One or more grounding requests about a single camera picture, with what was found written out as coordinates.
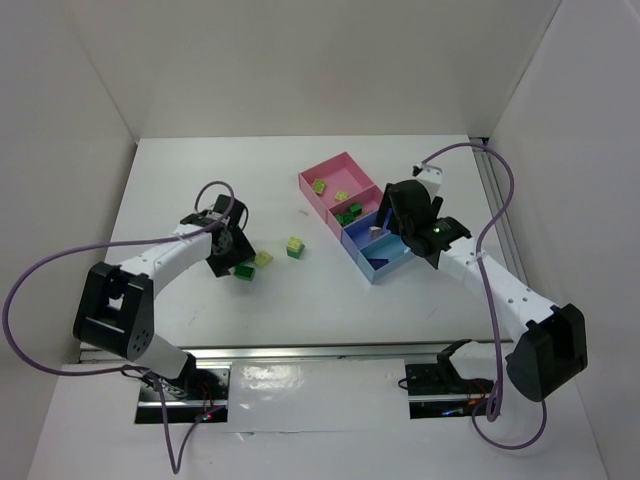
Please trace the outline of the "green lego from stack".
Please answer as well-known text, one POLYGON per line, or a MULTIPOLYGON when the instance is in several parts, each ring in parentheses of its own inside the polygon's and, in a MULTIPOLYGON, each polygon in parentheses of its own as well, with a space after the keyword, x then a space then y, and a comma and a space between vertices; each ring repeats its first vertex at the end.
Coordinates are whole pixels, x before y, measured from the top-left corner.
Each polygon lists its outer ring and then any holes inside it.
POLYGON ((359 203, 355 203, 349 207, 349 212, 354 217, 359 217, 362 214, 362 205, 359 203))

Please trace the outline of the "green and yellow lego stack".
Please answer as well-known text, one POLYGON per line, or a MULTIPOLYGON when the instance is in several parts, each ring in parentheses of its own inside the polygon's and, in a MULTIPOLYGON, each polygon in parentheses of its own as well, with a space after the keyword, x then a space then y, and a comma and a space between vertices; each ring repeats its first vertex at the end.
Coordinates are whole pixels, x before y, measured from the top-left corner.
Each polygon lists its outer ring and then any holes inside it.
POLYGON ((286 253, 289 257, 299 259, 304 251, 305 244, 301 239, 290 237, 286 245, 286 253))

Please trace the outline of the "dark blue lego plate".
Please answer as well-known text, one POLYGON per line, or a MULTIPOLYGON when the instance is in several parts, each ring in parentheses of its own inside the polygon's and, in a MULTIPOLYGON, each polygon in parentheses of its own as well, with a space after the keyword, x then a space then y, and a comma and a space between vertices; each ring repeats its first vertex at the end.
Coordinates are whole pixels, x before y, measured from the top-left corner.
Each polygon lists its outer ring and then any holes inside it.
POLYGON ((367 261, 374 269, 382 268, 389 263, 386 258, 368 258, 367 261))

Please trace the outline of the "green narrow lego brick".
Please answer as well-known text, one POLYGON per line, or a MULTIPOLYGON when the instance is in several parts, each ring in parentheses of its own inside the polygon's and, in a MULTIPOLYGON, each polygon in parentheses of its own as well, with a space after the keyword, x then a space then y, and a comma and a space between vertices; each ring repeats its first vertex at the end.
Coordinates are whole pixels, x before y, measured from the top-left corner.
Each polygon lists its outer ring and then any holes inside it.
POLYGON ((343 222, 340 223, 342 227, 346 227, 354 221, 354 216, 350 212, 341 215, 343 216, 343 222))

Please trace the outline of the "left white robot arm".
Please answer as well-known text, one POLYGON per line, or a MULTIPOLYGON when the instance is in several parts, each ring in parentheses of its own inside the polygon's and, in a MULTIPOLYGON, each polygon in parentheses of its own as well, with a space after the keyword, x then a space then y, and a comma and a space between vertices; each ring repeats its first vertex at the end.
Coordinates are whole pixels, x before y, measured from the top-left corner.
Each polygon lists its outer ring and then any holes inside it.
POLYGON ((88 272, 76 314, 76 339, 150 370, 169 392, 194 397, 215 377, 196 366, 193 355, 155 332, 154 302, 190 267, 208 265, 217 278, 254 259, 241 221, 248 208, 228 195, 184 217, 173 241, 153 246, 118 265, 95 264, 88 272))

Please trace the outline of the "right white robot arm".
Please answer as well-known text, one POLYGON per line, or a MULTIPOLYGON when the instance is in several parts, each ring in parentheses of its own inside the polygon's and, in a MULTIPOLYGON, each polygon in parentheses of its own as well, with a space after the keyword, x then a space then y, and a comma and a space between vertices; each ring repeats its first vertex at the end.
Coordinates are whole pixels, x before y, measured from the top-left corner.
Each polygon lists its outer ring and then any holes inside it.
POLYGON ((452 217, 439 217, 443 199, 426 183, 389 183, 376 225, 400 237, 410 251, 483 298, 490 293, 497 321, 515 343, 506 373, 525 398, 540 402, 588 365, 583 313, 538 295, 488 254, 471 232, 452 217))

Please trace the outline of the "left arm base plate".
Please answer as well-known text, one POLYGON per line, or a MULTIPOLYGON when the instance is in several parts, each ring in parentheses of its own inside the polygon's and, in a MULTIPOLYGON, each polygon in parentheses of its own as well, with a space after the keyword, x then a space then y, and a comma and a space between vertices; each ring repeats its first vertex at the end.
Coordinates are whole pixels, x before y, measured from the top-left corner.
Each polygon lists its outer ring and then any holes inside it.
MULTIPOLYGON (((214 365, 208 371, 209 380, 200 382, 192 393, 180 392, 162 380, 169 424, 190 424, 200 416, 204 416, 204 424, 222 424, 228 421, 231 366, 214 365)), ((150 379, 143 380, 140 385, 134 423, 163 423, 160 394, 150 379)))

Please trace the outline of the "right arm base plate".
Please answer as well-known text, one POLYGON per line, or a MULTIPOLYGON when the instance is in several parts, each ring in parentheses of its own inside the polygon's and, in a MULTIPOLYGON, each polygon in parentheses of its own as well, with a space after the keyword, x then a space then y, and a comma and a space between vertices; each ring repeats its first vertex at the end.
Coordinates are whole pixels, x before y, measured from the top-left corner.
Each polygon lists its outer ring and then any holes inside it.
POLYGON ((397 385, 408 394, 412 420, 468 417, 489 396, 494 382, 462 379, 442 363, 406 364, 397 385))

